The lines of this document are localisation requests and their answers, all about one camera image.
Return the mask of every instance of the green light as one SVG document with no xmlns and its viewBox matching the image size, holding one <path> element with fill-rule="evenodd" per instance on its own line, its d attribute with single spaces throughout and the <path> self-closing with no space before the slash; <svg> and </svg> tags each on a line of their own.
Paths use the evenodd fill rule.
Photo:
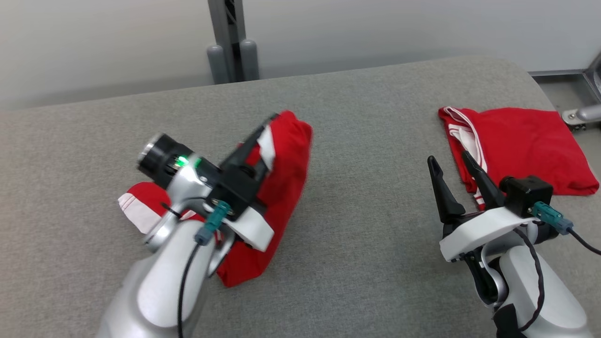
<svg viewBox="0 0 601 338">
<path fill-rule="evenodd" d="M 188 159 L 185 158 L 184 156 L 180 156 L 175 160 L 175 165 L 178 167 L 183 167 L 186 164 L 188 164 Z"/>
</svg>

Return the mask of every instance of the white partition panel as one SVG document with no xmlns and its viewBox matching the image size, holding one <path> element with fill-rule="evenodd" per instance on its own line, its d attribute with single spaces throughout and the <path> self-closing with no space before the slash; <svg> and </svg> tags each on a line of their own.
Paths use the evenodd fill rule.
<svg viewBox="0 0 601 338">
<path fill-rule="evenodd" d="M 584 69 L 599 0 L 243 0 L 262 78 L 485 54 L 530 72 Z"/>
<path fill-rule="evenodd" d="M 3 0 L 0 110 L 213 84 L 206 0 Z"/>
</svg>

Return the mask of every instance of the teal connector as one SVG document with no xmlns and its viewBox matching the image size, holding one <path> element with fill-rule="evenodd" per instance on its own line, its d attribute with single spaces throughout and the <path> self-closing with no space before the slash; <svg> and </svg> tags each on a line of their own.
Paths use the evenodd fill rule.
<svg viewBox="0 0 601 338">
<path fill-rule="evenodd" d="M 562 235 L 567 235 L 567 230 L 574 226 L 572 221 L 564 218 L 561 213 L 543 202 L 534 203 L 531 214 L 541 221 L 553 226 L 555 230 Z"/>
<path fill-rule="evenodd" d="M 221 226 L 221 222 L 223 222 L 230 209 L 229 204 L 219 201 L 213 212 L 207 217 L 204 226 L 196 232 L 194 240 L 202 246 L 207 245 L 211 241 L 211 238 L 213 238 L 215 231 Z"/>
</svg>

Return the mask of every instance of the folded red cloth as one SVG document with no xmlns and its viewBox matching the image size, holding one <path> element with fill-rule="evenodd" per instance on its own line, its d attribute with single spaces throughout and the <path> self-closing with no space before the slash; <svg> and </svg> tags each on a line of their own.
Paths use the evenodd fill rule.
<svg viewBox="0 0 601 338">
<path fill-rule="evenodd" d="M 480 209 L 484 201 L 463 164 L 461 153 L 469 151 L 498 185 L 505 176 L 535 175 L 553 186 L 555 195 L 591 195 L 599 182 L 572 133 L 556 111 L 499 108 L 484 112 L 443 107 L 451 151 L 461 179 Z"/>
<path fill-rule="evenodd" d="M 261 157 L 270 159 L 266 161 L 270 171 L 257 198 L 267 206 L 264 219 L 274 234 L 265 252 L 247 247 L 243 242 L 233 245 L 217 270 L 226 287 L 258 277 L 265 271 L 278 248 L 307 178 L 313 135 L 311 126 L 299 121 L 291 111 L 284 111 L 265 130 L 259 145 L 255 146 L 246 161 L 255 165 Z M 138 183 L 119 198 L 123 212 L 143 233 L 149 232 L 165 213 L 162 203 L 171 204 L 167 193 L 151 182 Z M 182 219 L 187 218 L 204 221 L 191 211 L 182 216 Z"/>
</svg>

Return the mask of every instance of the gray table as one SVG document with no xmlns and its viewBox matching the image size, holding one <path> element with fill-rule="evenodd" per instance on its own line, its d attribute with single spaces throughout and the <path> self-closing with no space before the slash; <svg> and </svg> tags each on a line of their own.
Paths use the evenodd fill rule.
<svg viewBox="0 0 601 338">
<path fill-rule="evenodd" d="M 165 91 L 0 114 L 0 336 L 89 337 L 146 255 L 117 197 L 166 132 L 212 161 L 273 112 L 314 128 L 304 195 L 270 267 L 214 278 L 197 337 L 493 337 L 463 264 L 444 261 L 426 158 L 474 210 L 440 106 L 552 109 L 512 63 L 464 57 Z M 601 196 L 555 197 L 601 245 Z M 601 259 L 573 238 L 538 246 L 601 335 Z"/>
</svg>

